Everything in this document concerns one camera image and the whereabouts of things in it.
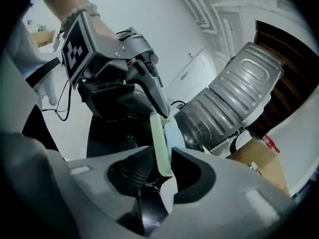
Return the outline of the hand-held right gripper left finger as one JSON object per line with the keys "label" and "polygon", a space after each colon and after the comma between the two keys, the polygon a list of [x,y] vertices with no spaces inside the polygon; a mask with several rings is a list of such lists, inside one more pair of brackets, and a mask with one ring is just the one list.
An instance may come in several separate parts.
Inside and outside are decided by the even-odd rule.
{"label": "hand-held right gripper left finger", "polygon": [[174,238],[152,146],[74,161],[49,150],[48,160],[80,238]]}

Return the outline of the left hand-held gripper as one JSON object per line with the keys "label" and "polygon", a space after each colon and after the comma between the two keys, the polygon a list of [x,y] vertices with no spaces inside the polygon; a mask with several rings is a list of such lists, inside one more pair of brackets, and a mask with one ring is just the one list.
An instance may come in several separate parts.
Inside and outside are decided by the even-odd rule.
{"label": "left hand-held gripper", "polygon": [[98,34],[91,16],[82,10],[68,19],[63,38],[62,59],[73,87],[82,79],[100,79],[104,74],[107,81],[126,77],[125,85],[79,82],[82,102],[94,116],[106,121],[149,118],[156,110],[168,118],[170,106],[157,77],[150,73],[159,61],[158,56],[133,27],[112,39]]}

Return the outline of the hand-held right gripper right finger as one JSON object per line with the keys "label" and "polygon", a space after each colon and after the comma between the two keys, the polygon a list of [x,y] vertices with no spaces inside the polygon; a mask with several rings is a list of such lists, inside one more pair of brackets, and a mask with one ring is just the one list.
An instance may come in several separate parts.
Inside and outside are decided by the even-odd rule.
{"label": "hand-held right gripper right finger", "polygon": [[237,161],[175,147],[171,167],[178,193],[154,239],[265,238],[295,208],[281,189]]}

